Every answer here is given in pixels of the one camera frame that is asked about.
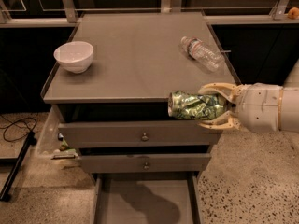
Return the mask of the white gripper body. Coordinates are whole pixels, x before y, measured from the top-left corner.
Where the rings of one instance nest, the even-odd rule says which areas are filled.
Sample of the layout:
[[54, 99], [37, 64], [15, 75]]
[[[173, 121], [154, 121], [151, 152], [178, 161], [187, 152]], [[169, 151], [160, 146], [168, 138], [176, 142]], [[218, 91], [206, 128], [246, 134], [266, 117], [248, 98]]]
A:
[[282, 94], [283, 89], [278, 85], [242, 86], [235, 107], [241, 127], [255, 133], [277, 131]]

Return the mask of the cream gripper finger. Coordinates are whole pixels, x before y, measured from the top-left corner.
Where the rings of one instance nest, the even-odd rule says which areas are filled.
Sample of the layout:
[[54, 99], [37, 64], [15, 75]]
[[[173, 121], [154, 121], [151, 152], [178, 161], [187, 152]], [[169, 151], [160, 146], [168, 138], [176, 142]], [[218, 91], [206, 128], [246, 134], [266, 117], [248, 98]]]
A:
[[213, 120], [200, 121], [198, 125], [209, 130], [239, 130], [241, 126], [239, 119], [232, 111], [226, 111]]
[[234, 104], [236, 98], [241, 94], [243, 86], [231, 83], [209, 83], [202, 86], [198, 93], [200, 95], [220, 94], [228, 102]]

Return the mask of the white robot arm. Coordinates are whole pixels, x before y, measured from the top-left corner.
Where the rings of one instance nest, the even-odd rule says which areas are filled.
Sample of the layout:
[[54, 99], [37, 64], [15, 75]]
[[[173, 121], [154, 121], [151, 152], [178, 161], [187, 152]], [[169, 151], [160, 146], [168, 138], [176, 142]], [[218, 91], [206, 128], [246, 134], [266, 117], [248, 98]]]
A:
[[209, 83], [198, 91], [201, 95], [220, 94], [235, 108], [219, 117], [200, 121], [210, 130], [237, 129], [260, 132], [299, 132], [299, 88], [263, 83], [234, 85]]

